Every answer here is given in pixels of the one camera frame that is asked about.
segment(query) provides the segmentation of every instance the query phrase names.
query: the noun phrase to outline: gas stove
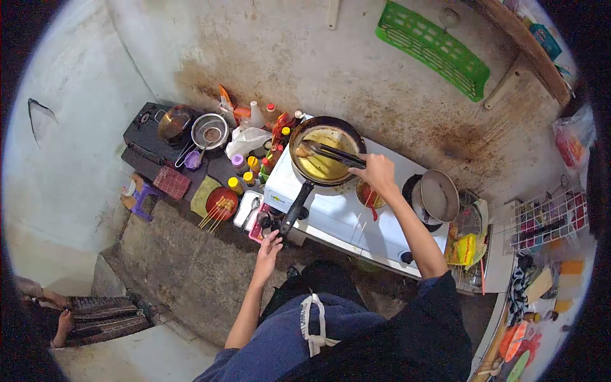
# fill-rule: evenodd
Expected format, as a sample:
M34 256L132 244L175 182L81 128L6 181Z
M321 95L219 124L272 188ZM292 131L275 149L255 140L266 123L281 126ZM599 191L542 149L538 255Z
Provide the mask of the gas stove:
M155 114L159 113L157 118L161 120L164 111L168 111L171 108L171 106L167 105L146 102L123 133L125 144L141 155L144 155L146 159L158 164L173 166L185 145L191 143L193 121L202 114L191 110L191 121L185 128L181 139L176 144L169 145L167 142L162 141L157 134L159 123L155 120Z
M395 163L395 182L400 188L406 189L407 192L404 191L403 195L408 202L411 201L411 188L406 183L415 183L415 175L424 174L426 169L369 139L365 139L365 144L368 153L383 154ZM409 246L390 207L385 205L377 209L379 218L374 222L371 210L365 208L357 199L357 181L355 178L337 187L314 187L304 205L309 210L309 215L307 219L299 222L300 229L301 224L308 224L373 255L417 268L415 262L405 264L401 261L401 255L409 251ZM303 179L293 169L289 150L284 150L265 183L264 202L287 212L297 198L302 183ZM445 249L448 228L447 223L427 226L442 252Z

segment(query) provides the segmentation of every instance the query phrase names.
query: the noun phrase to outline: white drawstring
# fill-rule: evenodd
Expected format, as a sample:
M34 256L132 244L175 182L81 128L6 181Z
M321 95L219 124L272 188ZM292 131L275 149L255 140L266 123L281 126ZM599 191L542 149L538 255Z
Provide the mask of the white drawstring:
M320 335L316 336L309 333L310 323L310 308L312 301L318 306L318 320L320 323ZM301 301L301 314L299 316L299 324L301 325L301 334L308 342L310 348L310 357L320 353L320 348L323 346L333 347L338 344L339 340L334 340L326 337L326 327L324 322L324 305L318 298L316 293L308 296L304 301Z

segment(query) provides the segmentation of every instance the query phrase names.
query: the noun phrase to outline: white gas stove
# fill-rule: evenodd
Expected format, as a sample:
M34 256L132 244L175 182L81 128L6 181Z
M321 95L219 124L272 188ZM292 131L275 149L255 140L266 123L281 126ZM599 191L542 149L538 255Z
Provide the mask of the white gas stove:
M384 154L395 163L395 182L402 189L406 181L415 174L424 174L426 169L409 159L369 139L365 139L368 153ZM409 251L395 215L388 205L377 209L379 218L373 221L369 208L365 208L356 197L356 182L336 187L315 186L304 206L309 210L307 219L298 221L299 230L306 231L312 226L351 246L367 251L367 257L396 270L420 276L415 262L405 264L401 254ZM265 183L264 203L287 212L301 189L302 178L293 169L289 149L285 149ZM437 245L443 252L449 224L441 225L432 232Z

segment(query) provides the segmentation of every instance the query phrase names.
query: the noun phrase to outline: checkered cloth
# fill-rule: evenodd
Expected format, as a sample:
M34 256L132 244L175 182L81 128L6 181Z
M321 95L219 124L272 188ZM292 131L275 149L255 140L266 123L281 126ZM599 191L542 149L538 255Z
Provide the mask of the checkered cloth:
M159 170L153 182L153 186L159 188L174 199L180 199L185 196L190 184L191 179L167 166L163 166Z

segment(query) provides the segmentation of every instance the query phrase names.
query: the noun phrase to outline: hand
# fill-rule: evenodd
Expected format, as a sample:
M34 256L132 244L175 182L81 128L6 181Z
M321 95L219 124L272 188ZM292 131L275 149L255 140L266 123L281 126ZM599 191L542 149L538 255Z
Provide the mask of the hand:
M282 244L280 244L282 238L276 238L276 235L278 235L278 230L271 232L261 243L251 281L251 284L256 287L262 288L274 271L276 254L282 249Z
M43 289L42 296L43 296L43 299L47 301L51 301L57 307L63 308L65 306L70 306L70 303L68 302L68 299L66 297L58 293L55 293L52 290Z
M58 334L68 334L75 327L74 321L72 319L72 312L68 309L65 309L62 314L59 315L59 325L57 326Z
M367 162L364 170L351 167L348 171L363 178L384 200L388 202L392 193L398 193L395 183L395 164L381 154L359 154Z

